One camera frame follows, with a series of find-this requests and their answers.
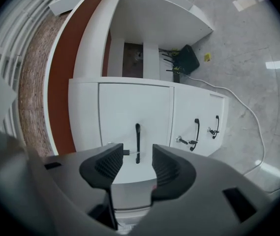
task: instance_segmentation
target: yellow object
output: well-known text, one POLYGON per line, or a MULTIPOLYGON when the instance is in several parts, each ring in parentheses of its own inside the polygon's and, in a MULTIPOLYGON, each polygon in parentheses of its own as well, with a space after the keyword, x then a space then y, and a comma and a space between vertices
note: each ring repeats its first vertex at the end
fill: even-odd
POLYGON ((211 54, 210 53, 206 53, 204 55, 204 62, 209 62, 211 60, 211 54))
POLYGON ((179 54, 178 49, 176 49, 176 48, 171 49, 171 55, 172 56, 177 56, 178 54, 179 54))
POLYGON ((173 70, 174 70, 174 71, 179 71, 179 70, 180 70, 180 67, 177 67, 177 66, 176 66, 176 67, 173 68, 173 70))

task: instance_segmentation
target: white cabinet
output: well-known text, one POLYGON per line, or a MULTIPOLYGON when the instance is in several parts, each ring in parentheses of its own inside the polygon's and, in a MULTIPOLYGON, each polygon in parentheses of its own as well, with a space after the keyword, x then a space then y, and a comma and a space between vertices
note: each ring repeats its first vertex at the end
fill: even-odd
POLYGON ((69 83, 69 115, 77 151, 114 142, 136 152, 135 125, 140 124, 141 163, 136 164, 135 153, 124 156, 114 183, 138 182, 156 177, 152 168, 153 144, 190 151, 193 146, 177 143, 176 137, 196 141, 198 126, 198 141, 192 153, 209 156, 215 152, 226 129, 228 97, 158 80, 80 78, 69 83), (208 129, 216 131, 217 127, 219 133, 213 139, 208 129))
POLYGON ((152 145, 169 146, 174 88, 137 84, 99 84, 99 120, 102 144, 123 143, 137 150, 135 125, 140 124, 140 163, 136 154, 124 156, 114 183, 156 178, 152 168, 152 145))
POLYGON ((195 147, 193 153, 209 156, 222 143, 226 127, 227 98, 223 95, 194 87, 175 88, 174 95, 173 128, 170 146, 188 151, 190 151, 190 147, 195 147), (209 127, 213 131, 217 130, 218 119, 216 116, 218 116, 220 122, 218 129, 220 132, 213 139, 213 135, 209 132, 209 127), (186 145, 182 142, 177 142, 176 138, 178 136, 181 136, 187 142, 191 140, 197 141, 197 144, 186 145))

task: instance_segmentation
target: white cable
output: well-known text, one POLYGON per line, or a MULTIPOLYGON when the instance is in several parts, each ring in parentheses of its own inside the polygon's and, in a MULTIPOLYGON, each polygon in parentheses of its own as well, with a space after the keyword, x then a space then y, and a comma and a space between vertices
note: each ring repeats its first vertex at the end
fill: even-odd
POLYGON ((261 143, 262 143, 262 146, 263 146, 263 153, 262 153, 262 159, 260 161, 259 164, 257 164, 256 166, 254 166, 253 168, 251 168, 250 170, 246 171, 245 173, 243 173, 243 175, 247 175, 248 173, 252 172, 254 169, 258 168, 261 164, 264 163, 264 159, 265 159, 265 154, 266 154, 266 148, 264 146, 264 141, 263 141, 263 137, 262 137, 262 133, 261 133, 261 127, 260 127, 260 123, 259 123, 259 120, 257 118, 257 116, 255 115, 255 113, 250 109, 250 107, 248 107, 244 102, 241 101, 240 98, 238 98, 238 96, 230 89, 228 88, 224 88, 224 87, 217 87, 217 86, 214 86, 206 81, 203 81, 203 80, 199 80, 199 79, 194 79, 188 75, 186 75, 189 79, 193 80, 193 81, 200 81, 200 82, 203 82, 213 88, 216 88, 216 89, 223 89, 223 90, 226 90, 226 91, 229 91, 245 108, 247 108, 253 115, 253 117, 256 119, 256 122, 258 124, 258 130, 259 130, 259 135, 260 135, 260 139, 261 139, 261 143))

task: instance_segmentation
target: marble floor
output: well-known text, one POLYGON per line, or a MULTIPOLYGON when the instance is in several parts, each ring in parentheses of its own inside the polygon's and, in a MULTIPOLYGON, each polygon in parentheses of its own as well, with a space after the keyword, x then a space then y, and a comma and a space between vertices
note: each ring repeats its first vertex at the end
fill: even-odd
MULTIPOLYGON (((268 0, 190 0, 201 8, 215 31, 192 47, 200 67, 191 76, 235 92, 257 115, 266 147, 265 162, 247 174, 271 198, 280 195, 280 17, 268 0), (204 61, 211 53, 212 59, 204 61)), ((200 82, 182 83, 213 90, 200 82)), ((212 154, 240 173, 262 158, 258 127, 251 113, 230 93, 227 130, 222 147, 212 154)))

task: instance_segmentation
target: cabinet door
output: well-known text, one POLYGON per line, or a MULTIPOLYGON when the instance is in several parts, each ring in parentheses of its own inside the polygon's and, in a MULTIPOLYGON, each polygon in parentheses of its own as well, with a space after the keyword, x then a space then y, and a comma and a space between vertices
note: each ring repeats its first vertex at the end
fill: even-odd
POLYGON ((204 154, 203 144, 206 135, 204 119, 207 116, 208 92, 201 88, 175 88, 174 91, 174 115, 170 146, 190 151, 191 145, 176 142, 181 136, 185 141, 196 141, 198 133, 197 118, 200 123, 198 143, 193 151, 196 154, 204 154))
POLYGON ((124 156, 114 183, 156 178, 152 145, 169 146, 173 115, 173 88, 137 84, 99 84, 99 119, 102 144, 123 143, 137 150, 135 125, 140 124, 140 163, 136 153, 124 156))
POLYGON ((211 129, 219 133, 213 139, 213 136, 209 131, 205 136, 204 150, 208 151, 207 155, 212 154, 218 150, 223 141, 228 112, 228 98, 209 93, 207 107, 207 118, 205 119, 205 125, 207 130, 211 129))
POLYGON ((218 93, 211 93, 201 88, 176 88, 174 92, 174 117, 170 146, 190 151, 192 145, 176 142, 181 136, 183 140, 196 141, 199 120, 198 143, 193 153, 209 156, 222 144, 225 133, 228 110, 228 98, 218 93), (209 128, 217 130, 219 118, 219 133, 213 139, 209 128))

